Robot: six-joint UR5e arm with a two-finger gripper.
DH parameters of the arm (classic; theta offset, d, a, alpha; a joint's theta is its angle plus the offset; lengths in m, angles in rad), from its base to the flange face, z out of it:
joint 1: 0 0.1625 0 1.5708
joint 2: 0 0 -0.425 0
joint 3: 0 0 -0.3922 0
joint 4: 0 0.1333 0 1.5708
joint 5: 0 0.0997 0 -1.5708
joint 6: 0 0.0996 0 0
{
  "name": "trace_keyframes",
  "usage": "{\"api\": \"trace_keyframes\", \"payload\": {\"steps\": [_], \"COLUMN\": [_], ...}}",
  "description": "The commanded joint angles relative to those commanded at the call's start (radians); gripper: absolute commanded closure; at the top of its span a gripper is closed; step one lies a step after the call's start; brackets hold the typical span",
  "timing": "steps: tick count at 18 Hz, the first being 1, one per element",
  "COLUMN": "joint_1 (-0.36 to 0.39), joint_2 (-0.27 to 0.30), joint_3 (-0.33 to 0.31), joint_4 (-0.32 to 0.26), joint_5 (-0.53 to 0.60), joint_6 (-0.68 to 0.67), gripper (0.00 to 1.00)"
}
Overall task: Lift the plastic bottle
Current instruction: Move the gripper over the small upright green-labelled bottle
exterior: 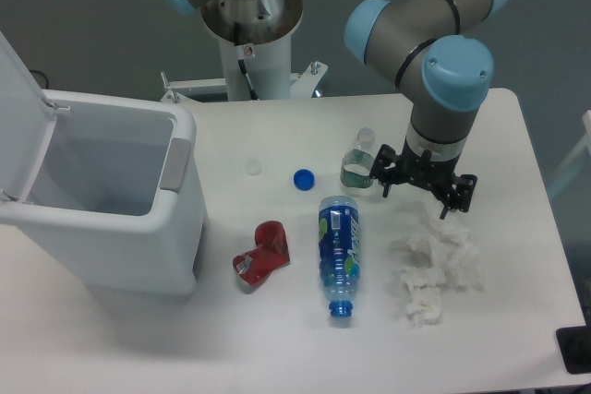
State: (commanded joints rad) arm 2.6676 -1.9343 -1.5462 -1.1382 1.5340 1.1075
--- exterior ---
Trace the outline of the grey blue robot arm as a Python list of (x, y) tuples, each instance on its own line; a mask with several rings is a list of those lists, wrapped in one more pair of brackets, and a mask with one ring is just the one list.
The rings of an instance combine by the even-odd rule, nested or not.
[[(217, 38), (232, 101), (294, 96), (289, 47), (303, 0), (167, 0), (180, 14), (200, 13)], [(457, 174), (476, 114), (488, 95), (494, 62), (465, 32), (508, 0), (365, 0), (344, 28), (348, 50), (389, 79), (413, 105), (404, 147), (380, 148), (370, 175), (384, 189), (429, 191), (444, 212), (470, 208), (476, 177)]]

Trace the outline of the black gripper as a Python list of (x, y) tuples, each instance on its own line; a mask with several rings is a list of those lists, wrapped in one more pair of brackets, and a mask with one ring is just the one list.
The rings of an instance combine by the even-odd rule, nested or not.
[(398, 156), (395, 149), (382, 144), (369, 177), (382, 186), (384, 198), (393, 185), (406, 183), (430, 191), (443, 205), (440, 219), (444, 220), (449, 212), (467, 212), (476, 189), (476, 175), (454, 174), (458, 161), (459, 156), (448, 161), (433, 161), (418, 156), (408, 146), (404, 146)]

